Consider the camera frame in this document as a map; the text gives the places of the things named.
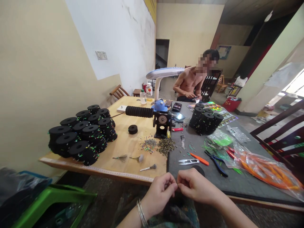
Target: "man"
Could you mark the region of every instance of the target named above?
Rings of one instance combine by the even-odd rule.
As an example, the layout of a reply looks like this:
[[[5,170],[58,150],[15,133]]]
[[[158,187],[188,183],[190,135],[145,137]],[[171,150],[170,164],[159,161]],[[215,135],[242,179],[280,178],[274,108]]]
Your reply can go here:
[[[217,64],[219,60],[219,52],[217,50],[208,49],[199,58],[196,66],[185,69],[178,76],[173,90],[178,93],[177,100],[185,102],[195,102],[193,99],[202,99],[201,88],[205,78],[208,76],[210,69]]]

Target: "water bottle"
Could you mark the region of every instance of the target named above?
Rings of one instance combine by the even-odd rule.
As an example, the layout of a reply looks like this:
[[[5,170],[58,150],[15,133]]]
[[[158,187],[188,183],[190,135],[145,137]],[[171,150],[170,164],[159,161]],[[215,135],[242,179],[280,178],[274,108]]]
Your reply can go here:
[[[146,93],[147,93],[147,101],[152,101],[153,89],[150,82],[147,83]]]
[[[146,104],[147,103],[147,95],[146,95],[146,93],[143,89],[139,93],[139,96],[140,96],[140,103],[142,103],[143,105]]]

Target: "person's hands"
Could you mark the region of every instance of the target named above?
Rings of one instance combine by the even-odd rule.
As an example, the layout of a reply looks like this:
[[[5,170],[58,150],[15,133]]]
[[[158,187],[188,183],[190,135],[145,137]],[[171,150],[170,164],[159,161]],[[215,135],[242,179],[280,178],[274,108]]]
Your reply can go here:
[[[154,178],[147,194],[141,201],[147,220],[165,208],[170,197],[175,196],[176,189],[177,183],[171,173]]]
[[[194,168],[178,171],[177,184],[183,195],[200,203],[215,205],[226,196]]]
[[[191,98],[195,98],[196,95],[194,93],[191,93],[191,92],[185,92],[185,96],[186,98],[188,99],[191,99]]]
[[[197,96],[197,98],[196,98],[196,99],[200,99],[200,100],[202,100],[202,95],[201,95],[201,94],[197,94],[196,96]]]

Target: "light switch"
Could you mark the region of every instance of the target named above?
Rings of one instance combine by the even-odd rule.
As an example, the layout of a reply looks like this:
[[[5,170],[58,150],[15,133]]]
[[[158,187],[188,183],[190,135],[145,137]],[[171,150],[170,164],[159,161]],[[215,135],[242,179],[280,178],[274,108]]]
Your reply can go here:
[[[106,52],[101,52],[101,51],[95,51],[95,52],[99,60],[108,59]]]

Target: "silver bracelet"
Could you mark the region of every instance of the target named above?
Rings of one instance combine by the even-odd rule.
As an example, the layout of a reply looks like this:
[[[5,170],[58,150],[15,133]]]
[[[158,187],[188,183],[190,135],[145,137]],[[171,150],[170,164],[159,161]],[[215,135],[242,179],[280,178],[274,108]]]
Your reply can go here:
[[[142,221],[142,227],[146,228],[149,227],[146,217],[143,213],[142,204],[140,203],[140,199],[137,201],[137,209],[139,213],[140,220]]]

